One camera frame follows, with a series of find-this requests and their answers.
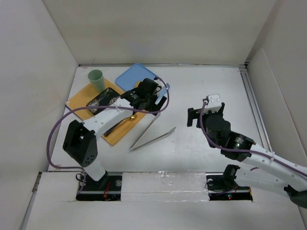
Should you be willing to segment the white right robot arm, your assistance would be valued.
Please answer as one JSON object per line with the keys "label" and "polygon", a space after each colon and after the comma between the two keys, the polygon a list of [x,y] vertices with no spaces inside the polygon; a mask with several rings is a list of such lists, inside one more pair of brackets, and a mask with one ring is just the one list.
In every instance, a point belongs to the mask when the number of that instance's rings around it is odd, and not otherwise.
{"label": "white right robot arm", "polygon": [[250,165],[252,170],[244,172],[237,165],[227,165],[222,181],[229,189],[236,186],[258,187],[290,199],[295,205],[307,207],[307,169],[290,162],[257,144],[253,139],[231,130],[224,120],[224,103],[216,108],[204,100],[202,108],[188,109],[187,126],[193,120],[200,128],[211,148],[217,148],[226,158]]}

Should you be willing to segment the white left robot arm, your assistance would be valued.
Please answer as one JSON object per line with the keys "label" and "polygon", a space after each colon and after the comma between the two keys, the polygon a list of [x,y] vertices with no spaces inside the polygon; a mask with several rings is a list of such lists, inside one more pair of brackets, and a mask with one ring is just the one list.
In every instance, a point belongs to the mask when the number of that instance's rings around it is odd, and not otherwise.
{"label": "white left robot arm", "polygon": [[97,141],[115,124],[136,112],[158,114],[169,103],[169,86],[159,77],[145,78],[138,87],[124,92],[103,111],[82,122],[72,121],[64,139],[63,150],[73,158],[102,189],[108,173],[98,160]]}

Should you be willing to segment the toasted bread slice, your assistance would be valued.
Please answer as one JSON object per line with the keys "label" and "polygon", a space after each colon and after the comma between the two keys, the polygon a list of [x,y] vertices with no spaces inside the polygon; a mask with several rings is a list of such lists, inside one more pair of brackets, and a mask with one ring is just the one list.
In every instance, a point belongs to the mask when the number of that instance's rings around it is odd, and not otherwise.
{"label": "toasted bread slice", "polygon": [[140,85],[141,83],[142,83],[141,81],[136,82],[136,84],[135,84],[135,89],[139,88],[139,85]]}

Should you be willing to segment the metal tongs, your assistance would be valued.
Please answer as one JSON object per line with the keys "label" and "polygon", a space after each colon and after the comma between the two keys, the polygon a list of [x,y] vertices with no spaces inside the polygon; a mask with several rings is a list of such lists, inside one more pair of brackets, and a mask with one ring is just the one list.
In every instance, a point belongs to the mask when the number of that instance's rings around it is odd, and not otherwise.
{"label": "metal tongs", "polygon": [[144,148],[150,144],[153,144],[163,138],[166,138],[168,136],[170,136],[172,133],[174,133],[176,127],[173,127],[171,130],[169,130],[168,132],[152,139],[152,140],[149,140],[147,141],[146,143],[143,143],[139,146],[136,146],[136,144],[139,142],[139,140],[143,137],[143,135],[149,130],[149,128],[152,126],[152,124],[160,117],[161,113],[157,113],[154,118],[152,119],[152,121],[149,123],[149,125],[141,132],[141,134],[137,137],[137,139],[133,142],[133,144],[131,145],[129,151],[136,151],[138,149],[141,149],[141,148]]}

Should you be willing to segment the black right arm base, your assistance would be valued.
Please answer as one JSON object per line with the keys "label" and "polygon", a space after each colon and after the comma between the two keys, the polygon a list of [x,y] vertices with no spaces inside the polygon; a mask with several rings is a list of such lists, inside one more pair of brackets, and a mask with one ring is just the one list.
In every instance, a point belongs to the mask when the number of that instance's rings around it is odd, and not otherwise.
{"label": "black right arm base", "polygon": [[236,172],[239,166],[227,165],[224,172],[207,172],[205,188],[210,201],[253,201],[251,189],[239,186],[236,182]]}

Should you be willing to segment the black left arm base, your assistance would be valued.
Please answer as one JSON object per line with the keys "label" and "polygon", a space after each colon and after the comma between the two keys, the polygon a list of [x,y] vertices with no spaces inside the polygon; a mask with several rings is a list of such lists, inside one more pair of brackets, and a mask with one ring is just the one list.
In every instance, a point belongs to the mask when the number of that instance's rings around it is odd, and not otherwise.
{"label": "black left arm base", "polygon": [[88,175],[76,174],[79,182],[76,194],[78,201],[120,201],[122,188],[122,175],[109,175],[106,183],[100,188]]}

